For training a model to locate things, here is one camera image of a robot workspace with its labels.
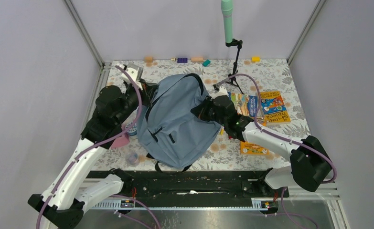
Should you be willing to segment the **blue 91-storey treehouse book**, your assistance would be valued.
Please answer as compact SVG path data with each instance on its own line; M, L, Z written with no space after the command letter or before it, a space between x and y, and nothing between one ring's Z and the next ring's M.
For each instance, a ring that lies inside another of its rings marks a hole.
M256 117L257 96L228 92L228 97L239 114L252 118Z

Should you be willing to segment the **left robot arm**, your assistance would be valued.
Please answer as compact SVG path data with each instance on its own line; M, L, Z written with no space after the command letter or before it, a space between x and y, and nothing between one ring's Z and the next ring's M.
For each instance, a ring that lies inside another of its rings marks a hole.
M123 93L117 86L102 88L96 98L96 108L81 133L77 147L55 181L42 193L33 194L28 204L38 211L37 229L52 223L59 229L73 229L92 207L118 193L127 196L132 184L126 175L110 174L80 192L79 188L95 162L108 150L114 140L126 133L122 124L142 105L150 102L157 84L144 80L140 85L126 83Z

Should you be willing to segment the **blue grey backpack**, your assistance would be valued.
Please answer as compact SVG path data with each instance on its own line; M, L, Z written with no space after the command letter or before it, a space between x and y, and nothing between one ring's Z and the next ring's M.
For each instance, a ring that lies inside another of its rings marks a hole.
M186 171L216 139L221 129L191 110L209 96L195 73L176 74L158 83L137 123L139 144L158 163Z

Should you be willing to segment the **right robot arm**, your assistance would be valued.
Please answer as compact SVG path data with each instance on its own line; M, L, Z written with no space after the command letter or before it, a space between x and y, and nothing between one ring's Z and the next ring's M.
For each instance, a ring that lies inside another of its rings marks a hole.
M289 166L269 168L262 174L260 194L269 197L277 189L293 185L315 192L328 182L333 164L317 138L295 138L262 126L254 118L239 114L226 95L206 97L191 113L203 121L219 123L234 139L263 146L290 162Z

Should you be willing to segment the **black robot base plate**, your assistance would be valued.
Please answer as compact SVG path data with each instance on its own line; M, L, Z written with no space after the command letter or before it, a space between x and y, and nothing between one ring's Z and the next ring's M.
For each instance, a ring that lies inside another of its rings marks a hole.
M252 198L289 197L281 188L259 181L262 171L92 171L88 179L118 175L125 184L121 195L135 197L148 207L249 207Z

